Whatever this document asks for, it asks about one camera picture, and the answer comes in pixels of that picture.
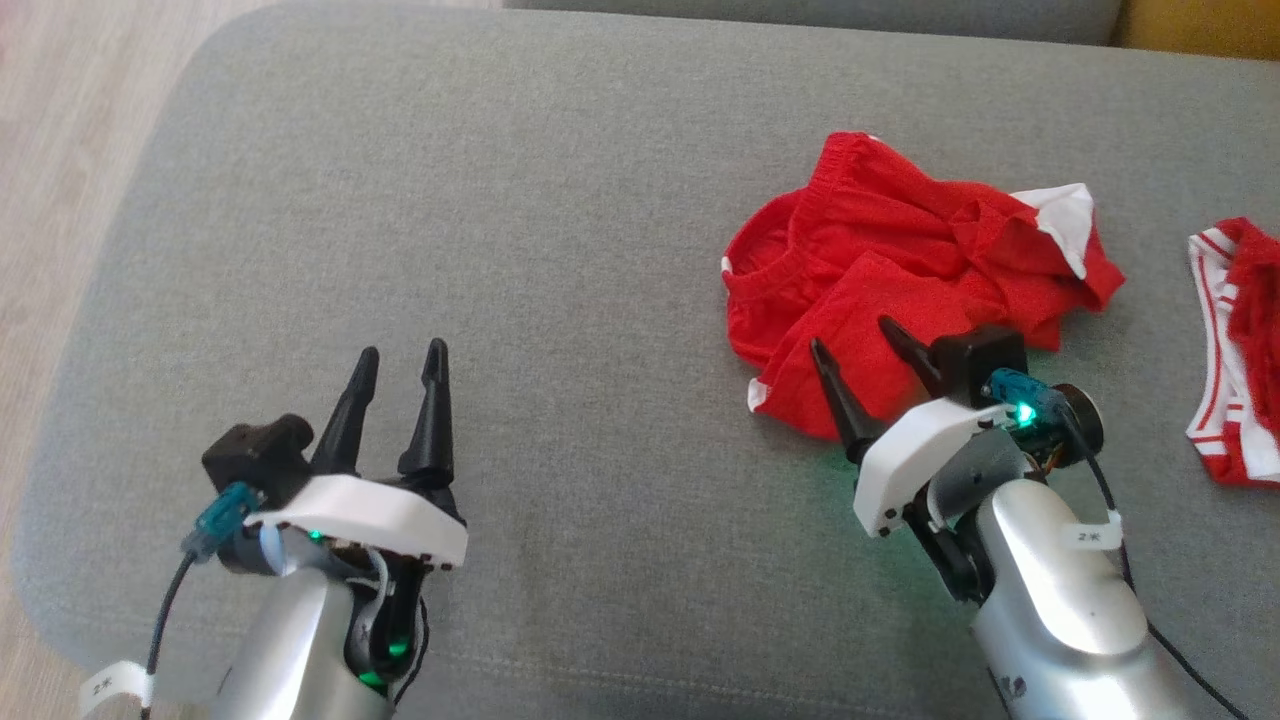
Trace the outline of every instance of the green led light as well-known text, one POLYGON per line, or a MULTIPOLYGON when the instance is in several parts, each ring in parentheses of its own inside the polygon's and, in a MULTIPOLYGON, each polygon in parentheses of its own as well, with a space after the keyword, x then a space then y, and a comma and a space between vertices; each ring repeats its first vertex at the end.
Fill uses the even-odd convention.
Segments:
POLYGON ((1036 420, 1036 409, 1025 402, 1018 404, 1018 414, 1015 415, 1019 425, 1029 425, 1036 420))
POLYGON ((360 682, 371 688, 380 688, 387 684, 387 680, 383 680, 378 673, 364 673, 360 675, 360 682))

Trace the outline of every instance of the white label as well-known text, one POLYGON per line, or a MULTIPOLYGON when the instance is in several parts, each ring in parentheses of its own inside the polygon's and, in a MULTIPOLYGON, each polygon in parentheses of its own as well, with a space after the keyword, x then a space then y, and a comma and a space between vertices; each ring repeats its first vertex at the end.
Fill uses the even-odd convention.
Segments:
POLYGON ((1074 550, 1119 550, 1124 541, 1120 514, 1107 510, 1107 519, 1110 521, 1106 525, 1062 525, 1062 542, 1074 550))
POLYGON ((146 667, 122 660, 81 685, 81 717, 87 717, 95 707, 118 694, 136 696, 142 701, 142 707, 151 707, 152 684, 154 678, 147 675, 146 667))

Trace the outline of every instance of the red clothing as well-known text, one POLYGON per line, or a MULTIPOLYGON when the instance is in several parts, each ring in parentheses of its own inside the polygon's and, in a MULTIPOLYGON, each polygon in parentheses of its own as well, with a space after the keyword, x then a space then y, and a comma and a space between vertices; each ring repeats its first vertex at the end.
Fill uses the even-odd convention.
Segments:
POLYGON ((1228 333, 1239 346, 1258 423, 1280 430, 1280 242, 1244 218, 1217 228, 1236 241, 1226 282, 1239 288, 1228 333))
POLYGON ((863 405, 896 419, 922 391, 882 314, 925 343, 1000 323, 1057 350, 1061 315, 1102 310, 1124 275, 1089 222, 1079 281, 1037 218, 989 186, 934 181, 872 136, 832 135, 809 184, 762 208, 726 251, 730 343, 762 369, 753 409, 836 438, 809 355, 820 337, 863 405))

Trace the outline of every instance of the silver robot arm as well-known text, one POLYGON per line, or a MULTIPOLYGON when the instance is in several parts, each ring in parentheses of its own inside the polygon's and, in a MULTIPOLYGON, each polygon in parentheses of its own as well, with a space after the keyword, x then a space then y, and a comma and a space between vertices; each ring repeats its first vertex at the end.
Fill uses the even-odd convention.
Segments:
POLYGON ((983 327, 925 347, 892 319, 881 327, 934 397, 888 427, 813 342, 846 457, 859 466, 854 511, 873 538, 909 528, 951 596, 979 605, 973 634, 1009 716, 1192 717, 1138 598, 1105 553, 1119 547, 1119 515, 1083 525, 1044 482, 1042 466, 1101 450, 1092 401, 1028 378, 1014 331, 983 327), (1025 392, 1027 404, 1011 401, 1016 392, 1002 393, 1004 384, 993 392, 993 378, 1025 392), (1037 418, 1060 407, 1084 428, 1078 437, 1037 418))
POLYGON ((429 629, 422 580, 461 568, 467 529, 449 484, 448 355, 434 340, 399 477, 356 474, 378 352, 366 348, 310 461, 301 418, 238 425, 204 456, 220 492, 262 500, 218 550, 233 571, 279 579, 211 706, 214 720, 387 720, 417 673, 429 629))
POLYGON ((1190 720, 1133 589, 1097 550, 1064 542, 1079 520, 1056 492, 1015 479, 978 509, 995 584, 973 621, 1015 720, 1190 720))

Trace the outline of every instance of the gray fabric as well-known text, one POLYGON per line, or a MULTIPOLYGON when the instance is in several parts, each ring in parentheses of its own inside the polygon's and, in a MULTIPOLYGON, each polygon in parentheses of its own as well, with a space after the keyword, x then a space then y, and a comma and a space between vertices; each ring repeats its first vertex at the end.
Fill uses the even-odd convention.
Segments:
MULTIPOLYGON (((1185 236, 1280 229, 1276 64, 568 13, 280 6, 198 53, 67 347, 17 534, 32 620, 86 667, 145 656, 237 421, 316 424, 383 351, 366 473, 453 350, 467 566, 433 578, 408 717, 998 712, 906 536, 838 454, 748 414, 718 259, 867 128, 947 178, 1088 182, 1129 274, 1036 370, 1108 419, 1151 618, 1254 716, 1280 703, 1280 495, 1183 437, 1204 374, 1185 236)), ((1082 475, 1057 483, 1091 520, 1082 475)), ((159 692, 211 694, 269 580, 196 569, 159 692)), ((1219 717, 1194 694, 1203 717, 1219 717)))
POLYGON ((506 0, 508 8, 1105 45, 1120 0, 506 0))

